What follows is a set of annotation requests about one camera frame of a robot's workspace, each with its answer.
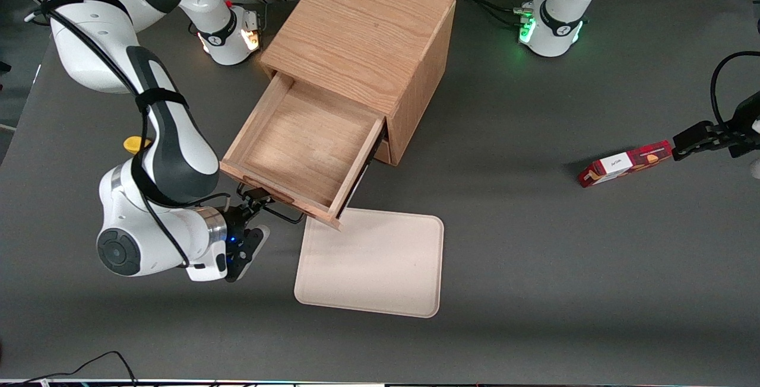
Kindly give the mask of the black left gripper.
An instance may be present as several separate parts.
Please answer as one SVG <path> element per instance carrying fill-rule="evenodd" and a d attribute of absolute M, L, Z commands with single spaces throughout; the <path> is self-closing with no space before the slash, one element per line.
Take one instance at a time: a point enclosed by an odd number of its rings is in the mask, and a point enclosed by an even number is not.
<path fill-rule="evenodd" d="M 673 159 L 681 161 L 690 155 L 704 151 L 719 151 L 732 144 L 731 132 L 736 143 L 729 148 L 730 156 L 738 158 L 757 151 L 759 133 L 753 126 L 759 119 L 759 92 L 739 103 L 729 121 L 729 129 L 713 122 L 698 122 L 689 128 L 689 133 L 673 136 Z"/>

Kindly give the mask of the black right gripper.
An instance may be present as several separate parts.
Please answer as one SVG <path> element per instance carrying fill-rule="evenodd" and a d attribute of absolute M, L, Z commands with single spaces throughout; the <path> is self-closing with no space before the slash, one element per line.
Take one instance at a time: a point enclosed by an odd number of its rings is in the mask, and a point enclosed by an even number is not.
<path fill-rule="evenodd" d="M 234 283 L 242 279 L 250 263 L 258 256 L 270 236 L 266 225 L 245 229 L 250 217 L 258 214 L 274 203 L 274 198 L 265 189 L 237 189 L 242 201 L 238 207 L 231 207 L 224 213 L 226 220 L 226 276 L 225 281 Z"/>

